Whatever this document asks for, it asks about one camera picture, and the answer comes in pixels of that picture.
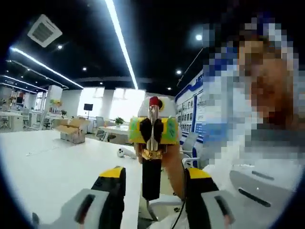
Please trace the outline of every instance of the cardboard box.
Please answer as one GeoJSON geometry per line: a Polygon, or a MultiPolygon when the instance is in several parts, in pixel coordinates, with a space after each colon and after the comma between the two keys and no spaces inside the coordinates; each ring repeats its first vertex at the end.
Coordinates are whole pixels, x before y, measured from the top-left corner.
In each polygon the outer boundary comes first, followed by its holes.
{"type": "Polygon", "coordinates": [[[68,120],[61,120],[61,124],[55,129],[60,131],[61,139],[73,142],[75,144],[85,142],[86,131],[85,128],[90,121],[74,118],[68,124],[68,120]]]}

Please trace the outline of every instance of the human hand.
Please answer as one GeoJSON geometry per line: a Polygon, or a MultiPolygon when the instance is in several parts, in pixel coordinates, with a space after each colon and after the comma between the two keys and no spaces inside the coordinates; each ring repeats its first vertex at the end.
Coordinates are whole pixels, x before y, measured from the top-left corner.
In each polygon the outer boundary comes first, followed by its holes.
{"type": "MultiPolygon", "coordinates": [[[[142,164],[142,152],[145,148],[145,144],[134,144],[134,149],[136,152],[136,155],[138,157],[139,162],[142,164]]],[[[172,164],[173,161],[180,159],[180,145],[168,145],[166,149],[166,153],[163,153],[162,156],[162,166],[168,167],[170,164],[172,164]]]]}

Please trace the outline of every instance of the office desk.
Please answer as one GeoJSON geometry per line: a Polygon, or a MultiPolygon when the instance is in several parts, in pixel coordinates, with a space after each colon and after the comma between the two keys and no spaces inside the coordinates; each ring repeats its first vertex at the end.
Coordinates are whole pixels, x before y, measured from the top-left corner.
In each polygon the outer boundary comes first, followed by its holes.
{"type": "Polygon", "coordinates": [[[0,111],[0,116],[6,116],[9,118],[9,128],[13,131],[23,131],[23,118],[22,115],[17,112],[0,111]]]}
{"type": "Polygon", "coordinates": [[[75,145],[59,139],[55,130],[5,133],[0,138],[6,180],[27,215],[35,212],[42,223],[53,222],[60,216],[62,205],[83,188],[91,188],[101,172],[124,166],[126,196],[121,229],[137,228],[142,167],[138,160],[117,157],[121,145],[90,138],[75,145]]]}
{"type": "Polygon", "coordinates": [[[106,132],[105,137],[104,137],[104,142],[107,142],[109,134],[128,135],[129,126],[127,126],[127,125],[121,125],[120,127],[116,127],[116,126],[108,126],[108,127],[100,126],[100,127],[98,127],[98,129],[99,130],[103,130],[103,131],[106,132]]]}

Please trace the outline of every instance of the air conditioner vent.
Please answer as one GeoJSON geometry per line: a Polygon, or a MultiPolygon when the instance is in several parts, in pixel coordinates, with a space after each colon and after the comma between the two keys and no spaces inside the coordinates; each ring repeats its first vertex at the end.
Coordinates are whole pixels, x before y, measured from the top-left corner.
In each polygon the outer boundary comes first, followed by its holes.
{"type": "Polygon", "coordinates": [[[57,26],[43,14],[38,18],[28,32],[28,36],[44,48],[61,35],[62,32],[57,28],[57,26]]]}

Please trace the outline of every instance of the black ceiling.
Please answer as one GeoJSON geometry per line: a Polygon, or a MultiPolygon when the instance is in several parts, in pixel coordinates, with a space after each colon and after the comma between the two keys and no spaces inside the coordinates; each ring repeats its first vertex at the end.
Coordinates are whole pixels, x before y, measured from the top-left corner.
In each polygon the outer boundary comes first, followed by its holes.
{"type": "MultiPolygon", "coordinates": [[[[278,19],[276,22],[283,23],[284,29],[289,28],[288,34],[293,36],[298,51],[304,53],[299,42],[300,36],[295,36],[300,29],[296,24],[299,14],[296,13],[297,7],[291,6],[292,4],[281,4],[277,1],[277,7],[282,6],[286,14],[289,14],[287,19],[282,12],[274,12],[275,1],[270,1],[267,5],[258,1],[238,0],[113,2],[139,89],[148,92],[176,95],[199,73],[203,64],[208,63],[217,48],[237,34],[240,26],[250,22],[251,17],[258,11],[269,11],[271,16],[278,19]],[[207,25],[210,27],[210,33],[207,32],[207,25]],[[204,41],[209,37],[210,41],[204,44],[197,41],[195,36],[199,33],[203,33],[204,41]],[[177,87],[181,75],[177,75],[176,70],[184,72],[203,45],[203,51],[177,87]]],[[[20,12],[15,12],[15,15],[18,15],[15,21],[6,20],[7,28],[8,24],[15,23],[15,31],[20,28],[23,30],[15,39],[8,36],[12,47],[17,47],[83,87],[101,86],[102,82],[106,89],[134,88],[105,0],[52,0],[45,1],[44,4],[31,2],[14,10],[20,12]],[[42,48],[27,36],[41,14],[45,14],[63,33],[46,48],[42,48]]],[[[56,84],[69,89],[79,89],[19,53],[8,52],[5,60],[1,71],[7,76],[43,88],[56,84]]],[[[0,77],[0,82],[4,83],[5,80],[7,78],[0,77]]],[[[28,89],[39,90],[30,86],[28,89]]]]}

